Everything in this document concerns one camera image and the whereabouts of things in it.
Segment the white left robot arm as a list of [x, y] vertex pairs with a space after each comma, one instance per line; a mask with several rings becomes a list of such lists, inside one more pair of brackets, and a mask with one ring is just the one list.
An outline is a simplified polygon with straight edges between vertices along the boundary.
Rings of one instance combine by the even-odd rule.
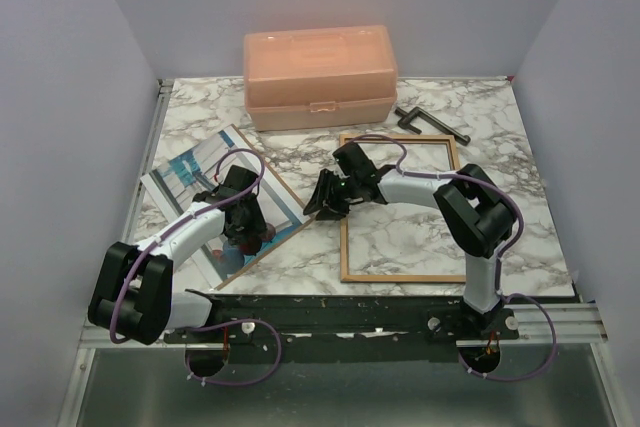
[[173, 293], [174, 269], [209, 241], [242, 245], [267, 232], [254, 189], [264, 173], [233, 165], [223, 182], [196, 194], [187, 210], [138, 244], [116, 242], [106, 251], [92, 294], [88, 321], [109, 331], [113, 343], [150, 345], [167, 329], [186, 327], [201, 342], [222, 327], [202, 294]]

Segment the photo print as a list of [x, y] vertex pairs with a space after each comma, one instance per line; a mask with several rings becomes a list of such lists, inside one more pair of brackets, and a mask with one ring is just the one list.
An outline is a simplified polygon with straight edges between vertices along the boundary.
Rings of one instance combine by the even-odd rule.
[[219, 289], [244, 274], [311, 222], [303, 214], [302, 201], [265, 161], [246, 151], [252, 145], [239, 129], [230, 125], [196, 146], [160, 164], [142, 178], [153, 203], [168, 221], [178, 218], [193, 197], [213, 189], [231, 167], [239, 166], [256, 173], [265, 168], [254, 190], [267, 224], [260, 248], [233, 247], [221, 236], [205, 244], [176, 269], [178, 281], [197, 270], [206, 289]]

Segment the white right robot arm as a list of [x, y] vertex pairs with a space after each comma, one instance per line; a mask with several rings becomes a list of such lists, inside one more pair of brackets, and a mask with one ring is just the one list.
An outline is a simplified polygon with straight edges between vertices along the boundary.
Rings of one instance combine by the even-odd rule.
[[377, 167], [355, 142], [333, 152], [341, 171], [320, 171], [303, 213], [317, 220], [341, 220], [360, 203], [407, 204], [438, 210], [455, 243], [465, 253], [466, 285], [460, 326], [480, 339], [496, 327], [492, 310], [501, 302], [502, 257], [520, 238], [522, 212], [482, 168], [409, 172], [401, 163]]

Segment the blue wooden picture frame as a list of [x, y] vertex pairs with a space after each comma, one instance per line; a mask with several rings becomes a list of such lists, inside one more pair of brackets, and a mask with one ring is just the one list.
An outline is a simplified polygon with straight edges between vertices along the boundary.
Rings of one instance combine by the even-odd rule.
[[[401, 160], [407, 171], [461, 168], [450, 135], [396, 134], [394, 142], [360, 139], [377, 167]], [[441, 213], [409, 204], [359, 204], [340, 224], [340, 279], [349, 283], [462, 284], [464, 252]]]

